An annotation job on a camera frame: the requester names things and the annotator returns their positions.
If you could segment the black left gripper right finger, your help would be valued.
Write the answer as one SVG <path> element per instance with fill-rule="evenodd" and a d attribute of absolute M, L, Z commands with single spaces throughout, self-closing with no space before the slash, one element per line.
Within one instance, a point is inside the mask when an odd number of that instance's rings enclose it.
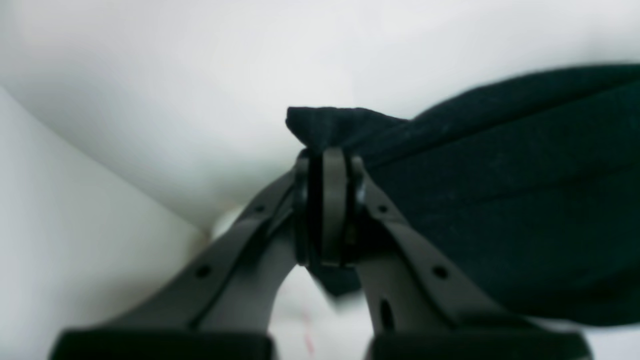
<path fill-rule="evenodd" d="M 414 230 L 349 158 L 358 226 L 355 268 L 374 339 L 368 360 L 590 360 L 578 332 L 553 332 L 507 311 Z"/>

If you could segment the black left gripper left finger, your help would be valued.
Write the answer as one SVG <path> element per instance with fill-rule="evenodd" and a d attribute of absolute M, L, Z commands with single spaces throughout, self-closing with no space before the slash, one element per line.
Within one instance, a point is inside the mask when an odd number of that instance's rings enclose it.
<path fill-rule="evenodd" d="M 52 360 L 275 360 L 276 294 L 300 265 L 348 291 L 348 156 L 303 150 L 229 230 L 142 304 L 60 335 Z"/>

